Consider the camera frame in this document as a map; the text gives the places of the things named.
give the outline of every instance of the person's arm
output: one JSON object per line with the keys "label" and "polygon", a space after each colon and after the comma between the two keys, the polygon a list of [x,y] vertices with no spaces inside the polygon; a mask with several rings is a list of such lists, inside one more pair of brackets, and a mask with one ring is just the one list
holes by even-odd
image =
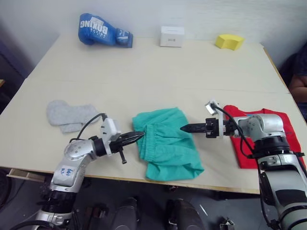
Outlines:
{"label": "person's arm", "polygon": [[297,103],[307,102],[307,76],[294,75],[289,85],[289,91]]}

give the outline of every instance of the teal cloth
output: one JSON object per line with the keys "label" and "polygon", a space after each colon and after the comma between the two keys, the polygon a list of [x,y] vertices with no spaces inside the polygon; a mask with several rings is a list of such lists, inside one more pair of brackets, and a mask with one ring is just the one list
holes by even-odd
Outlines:
{"label": "teal cloth", "polygon": [[192,135],[180,130],[188,123],[178,108],[140,113],[133,119],[145,135],[137,143],[140,158],[148,162],[146,177],[156,181],[193,179],[204,169]]}

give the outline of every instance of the person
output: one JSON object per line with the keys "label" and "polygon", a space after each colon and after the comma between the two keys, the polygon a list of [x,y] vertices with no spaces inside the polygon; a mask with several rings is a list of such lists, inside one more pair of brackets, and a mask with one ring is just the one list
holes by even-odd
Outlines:
{"label": "person", "polygon": [[296,54],[288,86],[298,108],[307,121],[307,43]]}

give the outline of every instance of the table edge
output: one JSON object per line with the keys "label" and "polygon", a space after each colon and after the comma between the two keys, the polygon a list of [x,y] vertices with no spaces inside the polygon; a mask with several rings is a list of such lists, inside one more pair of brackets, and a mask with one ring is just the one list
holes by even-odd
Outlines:
{"label": "table edge", "polygon": [[[25,171],[31,171],[31,172],[37,172],[37,173],[50,173],[50,174],[54,173],[52,171],[43,171],[43,170],[31,170],[31,169],[22,169],[22,168],[12,168],[12,169],[19,169],[19,170],[25,170]],[[211,186],[211,185],[201,185],[201,184],[188,184],[188,183],[181,183],[181,182],[176,182],[176,181],[152,181],[152,180],[147,180],[147,179],[133,179],[133,178],[98,176],[98,175],[87,175],[87,174],[85,175],[85,177],[121,180],[121,181],[133,181],[133,182],[142,182],[142,183],[150,183],[150,184],[174,185],[174,186],[189,187],[189,188],[210,189],[210,190],[222,191],[222,192],[260,194],[259,189],[232,188],[232,187],[221,187],[221,186]]]}
{"label": "table edge", "polygon": [[279,73],[277,67],[275,66],[275,64],[274,64],[274,62],[273,62],[271,56],[269,55],[268,50],[267,50],[265,47],[263,48],[263,50],[264,50],[266,56],[268,57],[268,59],[270,60],[271,65],[273,66],[275,72],[277,73],[278,77],[279,77],[280,80],[282,81],[283,85],[284,85],[284,86],[286,87],[286,89],[288,90],[288,93],[290,93],[290,91],[289,91],[288,87],[286,86],[286,84],[285,84],[283,78],[281,77],[281,75],[280,75],[280,73]]}

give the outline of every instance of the red cloth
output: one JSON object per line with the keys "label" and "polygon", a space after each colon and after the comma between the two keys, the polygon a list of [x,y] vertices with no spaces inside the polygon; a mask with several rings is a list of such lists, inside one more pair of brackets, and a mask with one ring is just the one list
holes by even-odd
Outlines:
{"label": "red cloth", "polygon": [[[293,130],[293,127],[290,123],[290,120],[289,120],[287,114],[275,112],[275,111],[268,110],[268,109],[261,109],[259,111],[254,111],[254,112],[243,112],[233,105],[226,105],[224,107],[224,110],[227,111],[231,116],[247,116],[248,114],[277,114],[283,120],[283,129],[286,133],[286,138],[287,138],[287,141],[290,145],[290,149],[294,152],[300,152],[301,151],[301,146],[298,143],[295,132]],[[233,146],[235,148],[236,156],[237,156],[237,159],[239,161],[240,168],[241,169],[256,169],[257,168],[256,161],[254,159],[248,159],[247,157],[245,157],[242,154],[242,152],[240,150],[240,138],[234,138],[234,137],[230,137],[230,138],[231,138],[231,141],[232,141]],[[247,138],[247,140],[248,140],[249,144],[252,147],[254,147],[254,143],[253,143],[252,139]],[[249,148],[247,147],[247,145],[244,142],[243,142],[243,151],[247,155],[251,154]]]}

